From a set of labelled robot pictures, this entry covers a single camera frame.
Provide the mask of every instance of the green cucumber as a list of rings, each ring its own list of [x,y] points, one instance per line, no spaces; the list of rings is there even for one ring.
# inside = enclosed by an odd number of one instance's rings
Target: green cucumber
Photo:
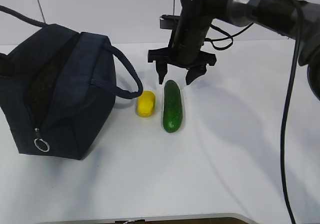
[[[182,123],[183,107],[180,89],[176,82],[169,80],[164,87],[163,127],[168,133],[176,132]]]

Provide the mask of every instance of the white table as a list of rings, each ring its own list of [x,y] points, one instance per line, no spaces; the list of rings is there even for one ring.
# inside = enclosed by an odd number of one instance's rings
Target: white table
[[[0,114],[1,224],[209,217],[290,223],[281,188],[280,125],[294,42],[238,41],[217,52],[216,66],[191,86],[185,70],[170,67],[166,80],[181,86],[185,108],[175,134],[161,126],[163,86],[146,56],[165,45],[116,45],[145,90],[157,95],[157,109],[143,119],[134,101],[117,99],[83,161],[19,155]],[[122,87],[135,87],[118,63],[116,69]],[[298,69],[290,108],[289,198],[298,223],[320,223],[320,102],[306,67]]]

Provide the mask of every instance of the lemon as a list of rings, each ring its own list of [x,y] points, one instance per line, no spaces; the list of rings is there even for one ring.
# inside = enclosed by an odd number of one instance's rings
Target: lemon
[[[150,117],[156,107],[156,96],[151,91],[144,91],[136,103],[136,113],[143,118]]]

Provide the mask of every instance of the lunch bag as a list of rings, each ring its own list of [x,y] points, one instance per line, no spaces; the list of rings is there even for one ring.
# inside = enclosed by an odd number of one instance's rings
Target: lunch bag
[[[39,22],[4,6],[0,11],[41,27],[8,55],[0,54],[0,107],[19,153],[80,160],[116,96],[142,94],[135,69],[105,35]],[[117,87],[114,56],[138,91]]]

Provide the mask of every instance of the bag handle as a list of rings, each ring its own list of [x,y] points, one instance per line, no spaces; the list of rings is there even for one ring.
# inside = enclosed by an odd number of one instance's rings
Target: bag handle
[[[17,11],[14,11],[13,9],[7,8],[5,6],[0,5],[0,11],[10,14],[26,23],[29,23],[31,25],[43,28],[46,27],[47,24],[34,20],[32,18],[28,18]],[[15,73],[15,66],[13,63],[10,62],[9,58],[7,55],[0,53],[0,76],[3,77],[12,77]]]
[[[138,91],[136,92],[129,92],[127,90],[123,90],[117,86],[115,86],[113,83],[110,81],[103,81],[103,80],[98,80],[98,79],[92,79],[91,84],[103,88],[106,91],[109,91],[110,93],[113,93],[114,95],[124,98],[124,99],[134,99],[139,96],[141,96],[142,92],[144,91],[143,85],[141,83],[141,80],[138,77],[137,72],[135,71],[135,68],[132,66],[130,61],[127,59],[127,57],[116,47],[113,47],[112,45],[104,45],[103,48],[113,55],[115,55],[118,60],[124,65],[126,70],[129,72],[129,74],[132,76],[132,78],[135,80],[137,86],[138,86]]]

